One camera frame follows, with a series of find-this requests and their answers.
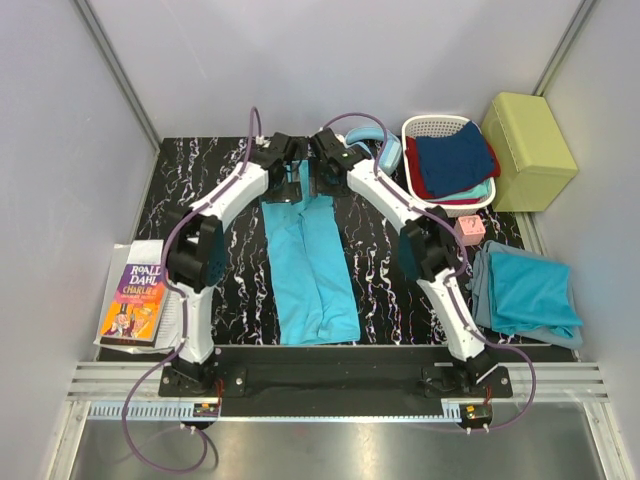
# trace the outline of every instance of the headphones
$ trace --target headphones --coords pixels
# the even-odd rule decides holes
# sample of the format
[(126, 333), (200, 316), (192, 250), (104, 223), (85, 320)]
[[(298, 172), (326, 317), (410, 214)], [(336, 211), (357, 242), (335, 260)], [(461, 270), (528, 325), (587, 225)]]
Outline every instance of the headphones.
[[(371, 150), (362, 143), (362, 140), (377, 140), (382, 142), (384, 140), (384, 133), (379, 127), (359, 127), (347, 133), (344, 139), (347, 147), (359, 145), (371, 155)], [(380, 170), (387, 175), (391, 175), (395, 169), (398, 168), (401, 158), (402, 143), (398, 137), (387, 130), (387, 146), (380, 156)]]

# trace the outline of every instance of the red cloth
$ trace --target red cloth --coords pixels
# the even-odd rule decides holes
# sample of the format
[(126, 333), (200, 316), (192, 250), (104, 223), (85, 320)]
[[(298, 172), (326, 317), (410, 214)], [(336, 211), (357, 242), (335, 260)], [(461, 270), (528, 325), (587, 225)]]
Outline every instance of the red cloth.
[[(407, 160), (409, 161), (409, 175), (411, 176), (411, 186), (413, 187), (413, 191), (418, 195), (418, 197), (423, 200), (433, 200), (434, 197), (427, 191), (427, 186), (422, 178), (422, 172), (420, 171), (420, 156), (418, 155), (418, 148), (416, 146), (416, 139), (412, 137), (406, 137), (407, 142), (407, 150), (405, 153), (407, 154)], [(491, 145), (487, 143), (487, 148), (491, 153), (491, 157), (493, 158), (493, 162), (495, 164), (495, 169), (487, 175), (487, 178), (490, 177), (499, 177), (500, 176), (500, 163), (498, 163), (498, 159), (496, 158), (496, 154), (491, 148)], [(442, 203), (444, 205), (467, 205), (478, 203), (482, 200), (482, 198), (470, 198), (465, 200), (444, 200), (438, 201), (435, 203)]]

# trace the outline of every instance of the white wall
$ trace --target white wall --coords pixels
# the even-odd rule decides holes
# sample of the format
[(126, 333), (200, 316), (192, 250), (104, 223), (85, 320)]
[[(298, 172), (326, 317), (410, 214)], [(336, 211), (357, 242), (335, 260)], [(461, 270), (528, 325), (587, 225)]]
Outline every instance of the white wall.
[(481, 120), (531, 93), (579, 0), (91, 0), (159, 134), (308, 134), (365, 110)]
[(587, 358), (603, 370), (640, 472), (640, 3), (600, 3), (548, 95), (580, 168), (538, 215), (550, 253), (573, 267)]
[(0, 470), (38, 478), (153, 151), (69, 0), (0, 5)]

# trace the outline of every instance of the black marble table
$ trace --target black marble table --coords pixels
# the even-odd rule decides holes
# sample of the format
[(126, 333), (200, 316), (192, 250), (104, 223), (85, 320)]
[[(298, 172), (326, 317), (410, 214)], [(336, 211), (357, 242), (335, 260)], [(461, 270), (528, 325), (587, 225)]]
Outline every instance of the black marble table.
[[(165, 139), (137, 238), (165, 238), (170, 228), (165, 222), (167, 212), (178, 205), (189, 205), (213, 189), (241, 161), (245, 145), (246, 138), (237, 137)], [(406, 185), (402, 168), (394, 179)], [(355, 343), (442, 343), (444, 333), (428, 300), (398, 267), (397, 235), (389, 222), (356, 194), (338, 198), (334, 205), (360, 318), (362, 336)], [(485, 240), (523, 247), (512, 214), (484, 209), (479, 215), (487, 230)], [(213, 299), (215, 343), (278, 344), (280, 331), (264, 222), (257, 204), (237, 217), (226, 233), (226, 242), (228, 267)], [(468, 249), (471, 262), (479, 248)], [(467, 281), (468, 277), (459, 279), (462, 286)], [(464, 287), (463, 295), (470, 302)]]

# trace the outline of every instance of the white plastic basket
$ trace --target white plastic basket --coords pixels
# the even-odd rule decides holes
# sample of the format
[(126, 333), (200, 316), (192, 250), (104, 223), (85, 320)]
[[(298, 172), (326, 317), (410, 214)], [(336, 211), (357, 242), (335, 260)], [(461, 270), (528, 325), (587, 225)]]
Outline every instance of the white plastic basket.
[[(407, 158), (407, 137), (448, 137), (457, 133), (468, 122), (468, 118), (458, 117), (455, 115), (419, 115), (411, 117), (402, 125), (402, 152), (404, 154), (404, 170), (407, 176), (407, 186), (409, 193), (413, 198), (418, 200), (424, 208), (434, 208), (437, 203), (431, 203), (420, 198), (413, 190), (411, 185), (411, 175), (409, 173), (409, 159)], [(493, 178), (489, 179), (489, 193), (478, 203), (468, 205), (440, 205), (447, 212), (449, 217), (462, 217), (464, 215), (473, 215), (478, 210), (485, 208), (493, 202), (496, 196), (496, 185)]]

